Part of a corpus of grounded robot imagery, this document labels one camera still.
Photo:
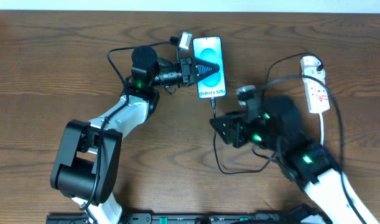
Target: green led light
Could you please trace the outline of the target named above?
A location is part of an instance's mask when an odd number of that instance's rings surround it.
[[[167,222],[168,222],[167,218],[164,218],[164,217],[159,218],[159,224],[167,224]]]
[[[264,119],[270,119],[270,116],[267,113],[264,113],[263,118]]]
[[[262,137],[260,137],[258,134],[254,134],[252,138],[255,141],[262,141]]]
[[[304,160],[307,164],[313,163],[313,161],[309,158],[308,155],[303,156],[303,160]]]

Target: smartphone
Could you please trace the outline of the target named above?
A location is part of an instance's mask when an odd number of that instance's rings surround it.
[[[220,37],[196,38],[192,42],[194,57],[207,62],[217,63],[220,67],[209,77],[198,82],[198,96],[201,99],[226,95],[225,70]]]

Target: power strip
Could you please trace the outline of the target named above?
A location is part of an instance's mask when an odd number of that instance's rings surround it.
[[[321,65],[319,59],[314,56],[304,56],[300,61],[300,65],[302,66],[302,75],[317,78],[325,84],[325,69],[317,71],[317,67]],[[324,87],[309,78],[303,78],[303,82],[306,90],[308,112],[319,114],[329,110],[328,93]]]

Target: cable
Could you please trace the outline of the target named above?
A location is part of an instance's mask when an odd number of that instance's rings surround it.
[[[212,107],[212,110],[213,110],[213,118],[216,118],[216,100],[212,97],[210,99],[211,101],[211,107]],[[220,172],[223,173],[223,174],[227,174],[227,175],[233,175],[233,174],[254,174],[254,173],[258,173],[258,172],[262,172],[268,165],[269,163],[271,162],[272,159],[269,159],[266,164],[264,166],[262,166],[260,169],[258,170],[246,170],[246,171],[237,171],[237,172],[225,172],[221,166],[220,166],[220,163],[219,163],[219,158],[217,156],[217,150],[216,150],[216,135],[217,135],[217,131],[215,130],[215,133],[213,135],[213,150],[215,152],[215,157],[216,157],[216,163],[217,163],[217,167],[219,168]]]
[[[294,55],[291,55],[291,56],[288,56],[288,57],[284,57],[284,58],[282,58],[282,59],[280,59],[280,60],[274,62],[274,63],[269,67],[269,69],[268,69],[268,71],[267,71],[267,75],[266,75],[266,83],[269,82],[269,79],[270,79],[270,71],[271,71],[271,69],[272,69],[275,65],[277,65],[278,63],[280,63],[280,62],[282,62],[282,61],[284,61],[284,60],[287,60],[287,59],[290,59],[290,58],[294,58],[294,57],[297,57],[297,56],[301,56],[301,55],[311,55],[311,56],[316,57],[316,58],[321,62],[321,65],[319,65],[319,66],[317,67],[317,71],[321,71],[321,70],[324,68],[324,64],[323,64],[322,60],[319,59],[315,54],[313,54],[313,53],[311,53],[311,52],[302,52],[302,53],[294,54]],[[264,99],[264,92],[265,92],[265,90],[262,91],[262,94],[261,94],[261,100]]]
[[[175,90],[174,90],[173,92],[171,92],[171,91],[168,90],[168,88],[170,88],[170,87],[166,87],[166,86],[164,86],[164,90],[165,90],[169,95],[173,95],[173,94],[175,94],[175,92],[176,92],[176,86],[171,86],[171,87],[174,87],[174,88],[175,88]]]
[[[169,41],[164,41],[164,42],[158,42],[158,43],[154,43],[154,44],[149,44],[147,46],[153,47],[153,46],[162,45],[162,44],[169,44],[169,43],[170,43]],[[108,121],[118,111],[120,111],[121,109],[123,109],[129,103],[129,91],[128,91],[128,87],[127,87],[127,81],[128,80],[125,80],[122,77],[121,72],[118,70],[118,68],[115,66],[114,62],[111,60],[111,57],[110,57],[111,52],[115,52],[115,51],[119,51],[119,50],[131,50],[131,49],[135,49],[137,47],[141,47],[141,46],[123,47],[123,48],[111,49],[107,53],[107,59],[108,59],[109,63],[114,68],[115,72],[117,73],[119,79],[121,79],[121,82],[123,84],[123,87],[124,87],[123,91],[124,91],[124,93],[126,95],[126,101],[125,101],[125,103],[123,105],[121,105],[119,108],[117,108],[111,114],[109,114],[107,117],[105,117],[104,121],[101,123],[100,133],[99,133],[99,140],[98,140],[98,146],[97,146],[96,178],[95,178],[95,182],[93,184],[93,188],[92,188],[89,200],[87,201],[87,203],[85,203],[84,206],[80,206],[80,210],[81,211],[87,210],[88,207],[91,205],[92,201],[94,201],[95,195],[96,195],[96,191],[97,191],[98,182],[100,181],[101,150],[102,150],[102,145],[103,145],[103,131],[104,131],[104,127],[108,123]]]
[[[354,213],[357,215],[357,217],[359,218],[360,222],[363,223],[363,224],[366,224],[364,218],[361,216],[361,214],[359,213],[359,211],[357,210],[357,208],[354,206],[354,203],[352,201],[352,199],[350,198],[347,190],[346,190],[346,187],[345,187],[345,181],[344,181],[344,177],[343,177],[343,174],[344,174],[344,166],[345,166],[345,131],[344,131],[344,127],[343,127],[343,120],[341,118],[341,113],[340,113],[340,109],[339,109],[339,104],[336,100],[336,97],[334,96],[334,94],[332,93],[332,91],[329,90],[329,88],[323,83],[321,82],[320,80],[314,78],[314,77],[311,77],[311,76],[308,76],[308,75],[302,75],[302,74],[298,74],[298,75],[288,75],[286,77],[282,77],[282,78],[278,78],[276,80],[273,80],[271,82],[268,82],[266,84],[264,84],[262,87],[260,87],[259,90],[267,90],[269,89],[270,87],[280,83],[280,82],[286,82],[286,81],[289,81],[289,80],[294,80],[294,79],[299,79],[299,78],[308,78],[308,79],[311,79],[315,82],[317,82],[318,84],[320,84],[322,87],[324,87],[325,91],[327,91],[327,94],[328,94],[328,97],[329,99],[331,99],[332,103],[333,103],[333,106],[335,107],[335,111],[336,111],[336,116],[338,117],[338,123],[339,123],[339,151],[340,151],[340,158],[339,158],[339,172],[340,172],[340,182],[341,182],[341,186],[342,186],[342,189],[343,189],[343,193],[345,194],[345,197],[347,199],[347,202],[348,204],[350,205],[351,209],[353,209]]]
[[[85,210],[85,212],[88,214],[89,218],[91,218],[91,220],[93,221],[93,224],[97,224],[98,223],[97,220],[96,220],[96,218],[93,216],[93,214],[89,211],[88,208]]]
[[[319,113],[320,115],[320,127],[321,127],[321,140],[320,140],[320,144],[323,146],[324,145],[324,118],[322,116],[322,112]]]
[[[266,155],[259,154],[259,153],[256,152],[256,147],[255,147],[255,146],[252,147],[252,152],[253,152],[253,154],[255,154],[255,156],[259,156],[260,158],[263,158],[263,159],[270,159],[271,162],[278,162],[278,161],[276,161],[276,160],[274,159],[274,157],[276,156],[276,154],[273,154],[273,155],[270,156],[270,157],[268,157],[268,156],[266,156]]]

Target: robotic arm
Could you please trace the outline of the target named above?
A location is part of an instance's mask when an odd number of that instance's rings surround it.
[[[214,63],[178,56],[179,50],[188,49],[191,36],[184,32],[181,38],[171,38],[170,43],[177,46],[176,62],[158,57],[151,46],[134,49],[132,76],[126,79],[127,87],[118,103],[95,119],[87,122],[72,120],[67,124],[50,177],[51,186],[72,198],[86,211],[90,220],[97,223],[126,224],[128,220],[132,224],[168,224],[169,220],[176,224],[325,223],[304,206],[289,215],[257,213],[205,218],[196,215],[124,214],[112,194],[121,142],[155,111],[159,92],[154,87],[191,86],[220,69]],[[344,194],[341,185],[343,175],[344,185],[356,210],[366,223],[378,223],[355,194],[328,150],[305,132],[299,110],[290,98],[275,96],[262,101],[254,86],[237,89],[237,96],[239,104],[246,110],[210,120],[226,144],[238,148],[251,142],[276,152],[275,161],[279,162],[282,173],[314,200],[333,223],[360,223]],[[82,159],[78,153],[96,154],[96,160]],[[76,220],[78,217],[75,216],[50,216],[47,223],[71,224]]]
[[[159,58],[150,46],[135,48],[131,82],[127,82],[127,92],[118,103],[98,118],[72,120],[64,130],[50,184],[84,207],[98,223],[118,223],[121,217],[122,208],[112,194],[121,141],[155,111],[159,92],[154,86],[191,86],[220,69],[204,60],[178,57],[179,50],[188,49],[191,36],[184,32],[179,39],[171,38],[171,44],[177,46],[175,63]],[[77,157],[78,153],[97,157],[92,162]]]
[[[251,142],[276,152],[275,159],[282,173],[318,204],[333,223],[361,223],[345,196],[338,163],[327,148],[307,135],[292,100],[287,96],[274,96],[262,101],[254,86],[238,88],[237,96],[245,111],[210,120],[222,140],[237,148]],[[343,178],[347,193],[363,220],[378,223],[346,175]]]

